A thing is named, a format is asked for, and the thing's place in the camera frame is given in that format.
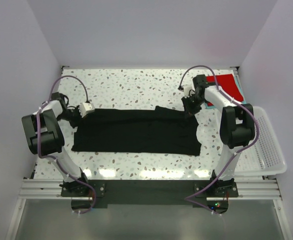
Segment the black t shirt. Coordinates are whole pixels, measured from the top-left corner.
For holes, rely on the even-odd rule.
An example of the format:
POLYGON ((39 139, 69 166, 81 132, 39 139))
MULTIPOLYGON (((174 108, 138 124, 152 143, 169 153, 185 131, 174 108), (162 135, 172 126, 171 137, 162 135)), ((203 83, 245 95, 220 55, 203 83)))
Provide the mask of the black t shirt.
POLYGON ((74 152, 155 153, 199 156, 199 124, 183 111, 96 109, 77 126, 74 152))

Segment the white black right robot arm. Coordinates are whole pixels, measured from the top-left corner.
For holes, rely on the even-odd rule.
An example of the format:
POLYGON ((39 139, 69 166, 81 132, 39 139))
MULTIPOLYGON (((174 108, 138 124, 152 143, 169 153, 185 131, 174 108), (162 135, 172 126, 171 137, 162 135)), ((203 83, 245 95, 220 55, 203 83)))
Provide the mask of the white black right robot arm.
POLYGON ((193 196, 211 193, 219 197, 234 184, 235 168, 241 153, 259 138, 259 126, 251 104, 242 104, 227 94, 217 83, 208 82, 204 74, 192 79, 193 85, 183 88, 182 103, 187 118, 199 113, 201 105, 210 102, 220 113, 219 137, 222 152, 212 171, 208 186, 193 196))

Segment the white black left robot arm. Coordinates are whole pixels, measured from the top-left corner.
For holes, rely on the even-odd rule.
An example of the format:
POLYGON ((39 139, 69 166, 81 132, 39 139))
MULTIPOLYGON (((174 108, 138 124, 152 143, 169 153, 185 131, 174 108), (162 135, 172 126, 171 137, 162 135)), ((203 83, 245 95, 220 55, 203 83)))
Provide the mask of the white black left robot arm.
POLYGON ((62 175, 60 187, 72 196, 85 196, 90 184, 83 170, 77 166, 65 149, 65 138, 59 121, 69 122, 72 128, 82 120, 79 107, 68 108, 69 98, 59 92, 52 94, 40 109, 22 117, 28 148, 32 154, 49 160, 62 175))

